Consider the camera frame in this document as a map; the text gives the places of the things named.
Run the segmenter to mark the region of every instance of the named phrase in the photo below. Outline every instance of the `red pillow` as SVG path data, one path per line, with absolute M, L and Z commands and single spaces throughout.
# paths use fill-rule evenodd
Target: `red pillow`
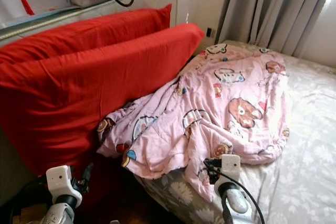
M 82 168 L 96 151 L 99 121 L 173 79 L 203 36 L 184 24 L 111 46 L 0 64 L 1 126 L 35 173 Z
M 169 28 L 172 5 L 140 9 L 60 26 L 0 48 L 0 63 L 41 60 L 104 47 Z

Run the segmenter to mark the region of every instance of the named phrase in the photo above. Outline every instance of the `wooden floor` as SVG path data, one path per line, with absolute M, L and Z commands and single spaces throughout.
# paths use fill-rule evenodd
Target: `wooden floor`
M 129 188 L 120 188 L 120 194 L 108 196 L 87 212 L 76 213 L 75 224 L 109 224 L 111 220 L 121 224 L 182 223 L 153 200 L 130 172 L 125 170 L 123 179 Z

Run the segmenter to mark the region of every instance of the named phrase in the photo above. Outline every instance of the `blanket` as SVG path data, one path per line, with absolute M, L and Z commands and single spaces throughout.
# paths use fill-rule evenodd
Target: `blanket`
M 110 113 L 98 126 L 98 153 L 146 179 L 186 167 L 187 181 L 212 201 L 205 158 L 237 154 L 264 164 L 282 152 L 290 106 L 281 54 L 218 44 L 153 94 Z

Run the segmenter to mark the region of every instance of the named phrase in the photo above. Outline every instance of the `gray curtain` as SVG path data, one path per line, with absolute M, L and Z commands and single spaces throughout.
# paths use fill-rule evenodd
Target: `gray curtain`
M 226 0 L 216 42 L 248 42 L 298 55 L 325 0 Z

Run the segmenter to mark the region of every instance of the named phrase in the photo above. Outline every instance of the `gray floral bedsheet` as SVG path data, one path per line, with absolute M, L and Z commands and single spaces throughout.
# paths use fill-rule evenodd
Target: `gray floral bedsheet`
M 258 201 L 266 223 L 336 223 L 336 70 L 289 56 L 285 60 L 293 100 L 288 143 L 271 164 L 242 165 L 240 182 Z M 204 201 L 183 169 L 137 180 L 185 223 L 224 223 L 219 197 L 211 204 Z

